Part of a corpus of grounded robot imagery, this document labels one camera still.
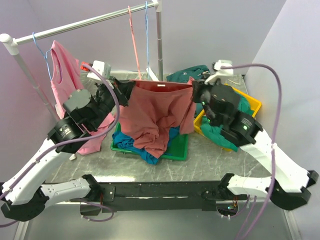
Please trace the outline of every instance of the green basket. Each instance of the green basket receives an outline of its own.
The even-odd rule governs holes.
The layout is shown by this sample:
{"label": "green basket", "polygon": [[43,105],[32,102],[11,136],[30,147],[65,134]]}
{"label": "green basket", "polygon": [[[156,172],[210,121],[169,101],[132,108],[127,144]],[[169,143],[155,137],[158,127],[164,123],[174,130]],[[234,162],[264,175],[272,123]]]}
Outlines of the green basket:
{"label": "green basket", "polygon": [[[121,131],[121,125],[118,123],[115,127],[115,131]],[[118,148],[117,145],[114,144],[114,141],[111,142],[111,150],[122,152],[124,154],[134,154],[138,155],[130,150]],[[167,148],[165,154],[163,154],[161,159],[170,159],[173,161],[185,161],[187,159],[188,154],[188,134],[178,135],[171,141],[171,146]]]}

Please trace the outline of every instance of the dark green garment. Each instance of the dark green garment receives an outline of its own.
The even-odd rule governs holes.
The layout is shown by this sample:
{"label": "dark green garment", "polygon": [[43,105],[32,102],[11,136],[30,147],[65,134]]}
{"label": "dark green garment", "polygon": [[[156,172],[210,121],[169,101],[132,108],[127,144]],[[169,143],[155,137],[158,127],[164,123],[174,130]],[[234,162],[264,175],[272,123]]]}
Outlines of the dark green garment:
{"label": "dark green garment", "polygon": [[[241,95],[241,99],[239,102],[238,110],[240,110],[246,114],[250,114],[250,115],[252,115],[254,113],[254,111],[252,111],[250,109],[250,103],[242,95]],[[210,126],[210,124],[208,122],[208,118],[206,116],[204,116],[202,118],[201,130],[202,130],[203,134],[208,139],[210,139],[212,142],[219,145],[220,147],[232,149],[233,151],[237,152],[238,148],[236,147],[236,145],[234,145],[233,143],[226,140],[220,134],[222,127],[223,127],[222,125],[221,126]]]}
{"label": "dark green garment", "polygon": [[176,71],[175,73],[167,76],[166,80],[168,82],[186,84],[189,81],[189,77],[193,77],[195,80],[201,79],[201,74],[206,71],[209,71],[206,65],[193,66],[181,71]]}

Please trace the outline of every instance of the white wall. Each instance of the white wall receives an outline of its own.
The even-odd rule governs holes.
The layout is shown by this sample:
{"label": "white wall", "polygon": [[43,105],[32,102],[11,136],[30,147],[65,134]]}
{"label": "white wall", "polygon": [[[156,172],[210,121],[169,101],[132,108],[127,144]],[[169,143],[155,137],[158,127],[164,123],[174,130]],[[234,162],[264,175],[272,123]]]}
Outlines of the white wall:
{"label": "white wall", "polygon": [[[0,34],[7,33],[17,37],[41,30],[44,29],[26,1],[1,1]],[[45,63],[36,47],[30,43],[19,49],[41,87],[53,100]],[[37,151],[53,126],[53,121],[36,91],[2,44],[0,66],[0,182],[5,182]],[[9,222],[0,212],[0,225]],[[16,224],[1,228],[0,239],[13,239],[16,229]]]}
{"label": "white wall", "polygon": [[[275,68],[283,88],[278,145],[307,170],[320,173],[320,1],[287,0],[254,63]],[[262,101],[258,120],[271,133],[277,85],[267,70],[246,75],[250,95]],[[294,211],[304,240],[319,239],[320,183],[310,188],[309,204]]]}
{"label": "white wall", "polygon": [[[251,63],[286,0],[163,0],[165,73],[218,59]],[[29,0],[46,29],[143,4],[143,0]],[[150,66],[158,71],[155,9],[149,10]],[[144,11],[132,14],[140,68],[145,69]],[[82,61],[109,61],[114,70],[137,69],[128,15],[54,38]]]}

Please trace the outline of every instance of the plastic basket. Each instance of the plastic basket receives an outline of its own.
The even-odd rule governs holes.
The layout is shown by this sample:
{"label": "plastic basket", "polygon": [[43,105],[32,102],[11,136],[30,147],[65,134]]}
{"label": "plastic basket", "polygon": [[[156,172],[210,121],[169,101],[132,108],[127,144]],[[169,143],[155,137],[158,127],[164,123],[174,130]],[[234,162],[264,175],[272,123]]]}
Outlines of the plastic basket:
{"label": "plastic basket", "polygon": [[[121,131],[121,125],[118,123],[115,127],[115,131]],[[170,159],[173,161],[185,161],[188,155],[188,134],[178,135],[171,141],[171,146],[167,148],[165,154],[163,154],[161,159]],[[110,145],[111,150],[122,152],[124,154],[134,154],[138,155],[135,152],[130,150],[118,148],[117,145],[114,144],[112,140]]]}
{"label": "plastic basket", "polygon": [[[257,112],[259,111],[259,109],[260,109],[261,106],[262,106],[261,101],[253,98],[252,96],[249,96],[248,94],[246,94],[246,93],[244,93],[244,92],[242,92],[242,91],[239,91],[238,89],[236,89],[236,88],[234,88],[234,87],[232,87],[232,88],[233,88],[233,90],[234,90],[236,93],[244,96],[244,97],[248,100],[248,102],[249,102],[249,104],[250,104],[250,108],[251,108],[251,110],[253,111],[252,116],[255,117],[256,114],[257,114]],[[205,135],[203,134],[203,132],[201,131],[201,123],[202,123],[202,118],[203,118],[204,115],[205,115],[205,110],[202,110],[202,111],[199,113],[199,115],[198,115],[198,116],[194,119],[194,121],[193,121],[194,131],[197,132],[198,134],[201,134],[202,136],[205,136]],[[231,149],[225,148],[225,147],[224,147],[223,149],[225,149],[226,151],[232,151]]]}

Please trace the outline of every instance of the metal rod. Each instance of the metal rod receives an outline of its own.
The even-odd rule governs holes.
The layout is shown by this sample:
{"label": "metal rod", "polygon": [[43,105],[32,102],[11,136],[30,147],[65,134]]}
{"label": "metal rod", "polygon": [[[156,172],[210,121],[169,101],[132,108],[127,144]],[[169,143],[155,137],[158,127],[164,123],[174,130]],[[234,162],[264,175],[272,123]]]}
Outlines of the metal rod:
{"label": "metal rod", "polygon": [[[155,2],[148,2],[147,3],[147,8],[152,8],[155,7],[157,5],[157,3]],[[146,5],[145,4],[141,4],[141,5],[137,5],[137,6],[133,6],[130,7],[130,10],[132,13],[134,12],[138,12],[140,10],[144,10],[146,9]],[[52,28],[46,31],[41,31],[41,32],[37,32],[34,34],[35,39],[44,39],[44,38],[48,38],[57,34],[61,34],[61,33],[65,33],[74,29],[78,29],[78,28],[82,28],[91,24],[96,24],[108,19],[113,19],[119,16],[123,16],[129,13],[129,10],[127,8],[122,9],[122,10],[118,10],[118,11],[114,11],[111,13],[107,13],[104,15],[100,15],[100,16],[96,16],[96,17],[92,17],[86,20],[82,20],[82,21],[77,21],[74,23],[70,23],[64,26],[59,26],[56,28]],[[18,45],[22,45],[22,44],[26,44],[29,42],[33,41],[33,36],[29,35],[29,36],[24,36],[24,37],[20,37],[20,38],[16,38],[14,39],[14,42],[17,43]]]}
{"label": "metal rod", "polygon": [[54,119],[57,122],[60,121],[60,118],[59,118],[59,116],[58,116],[58,114],[56,112],[55,107],[50,103],[50,101],[47,98],[46,94],[42,91],[42,89],[40,88],[39,84],[36,82],[34,76],[30,72],[28,66],[26,65],[26,63],[23,60],[23,58],[21,57],[21,55],[18,53],[16,55],[13,55],[13,58],[18,63],[19,67],[22,69],[22,71],[24,72],[24,74],[28,78],[28,80],[31,83],[31,85],[33,86],[33,88],[38,93],[38,95],[41,98],[41,100],[43,101],[45,107],[49,110],[49,112],[51,113],[51,115],[54,117]]}
{"label": "metal rod", "polygon": [[156,35],[158,43],[158,72],[159,72],[159,81],[164,80],[164,64],[162,57],[162,31],[161,31],[161,12],[156,12]]}

